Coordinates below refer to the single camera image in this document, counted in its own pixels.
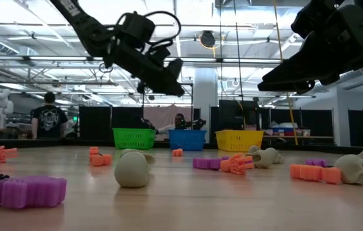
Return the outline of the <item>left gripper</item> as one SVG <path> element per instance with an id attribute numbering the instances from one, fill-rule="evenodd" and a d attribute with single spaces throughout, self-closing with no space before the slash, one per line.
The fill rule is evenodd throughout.
<path id="1" fill-rule="evenodd" d="M 164 60 L 170 56 L 170 51 L 164 45 L 153 51 L 142 53 L 123 40 L 113 40 L 103 61 L 106 67 L 113 64 L 125 69 L 134 77 L 144 81 L 154 93 L 181 97 L 185 91 L 177 82 L 183 61 L 180 58 L 172 60 L 168 65 Z"/>

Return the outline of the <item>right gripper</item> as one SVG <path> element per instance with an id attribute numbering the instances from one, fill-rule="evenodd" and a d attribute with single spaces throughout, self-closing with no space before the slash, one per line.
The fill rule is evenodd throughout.
<path id="1" fill-rule="evenodd" d="M 363 67 L 363 4 L 336 9 L 303 46 L 263 76 L 259 91 L 304 94 L 315 80 L 333 83 L 339 75 Z"/>

